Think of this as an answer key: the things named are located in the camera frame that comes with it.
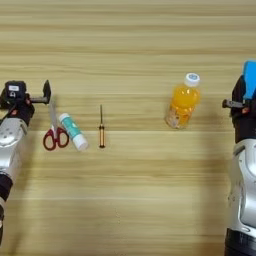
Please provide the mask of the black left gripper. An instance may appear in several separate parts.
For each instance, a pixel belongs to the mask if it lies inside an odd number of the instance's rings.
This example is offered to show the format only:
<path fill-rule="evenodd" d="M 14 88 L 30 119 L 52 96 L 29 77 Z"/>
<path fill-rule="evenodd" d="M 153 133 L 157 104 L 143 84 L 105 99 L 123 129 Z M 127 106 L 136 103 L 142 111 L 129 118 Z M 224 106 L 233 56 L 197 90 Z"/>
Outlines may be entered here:
<path fill-rule="evenodd" d="M 6 118 L 17 118 L 25 122 L 26 125 L 29 125 L 30 120 L 32 119 L 35 113 L 34 105 L 36 103 L 49 104 L 51 99 L 51 87 L 49 80 L 46 80 L 43 87 L 43 97 L 31 98 L 29 94 L 26 94 L 23 101 L 16 101 L 15 103 L 10 103 L 5 98 L 5 89 L 2 90 L 0 94 L 0 109 L 6 110 L 7 113 L 5 116 L 0 119 L 0 124 Z"/>

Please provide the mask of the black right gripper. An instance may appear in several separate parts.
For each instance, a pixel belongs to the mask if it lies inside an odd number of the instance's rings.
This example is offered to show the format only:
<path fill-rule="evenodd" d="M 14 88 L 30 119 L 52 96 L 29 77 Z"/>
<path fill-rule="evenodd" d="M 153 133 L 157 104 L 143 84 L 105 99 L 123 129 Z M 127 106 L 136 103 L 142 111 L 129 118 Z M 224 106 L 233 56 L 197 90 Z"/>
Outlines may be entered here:
<path fill-rule="evenodd" d="M 245 139 L 256 139 L 256 100 L 246 100 L 243 97 L 246 92 L 244 76 L 237 80 L 233 91 L 232 100 L 224 99 L 223 108 L 230 108 L 230 117 L 235 129 L 235 142 Z"/>

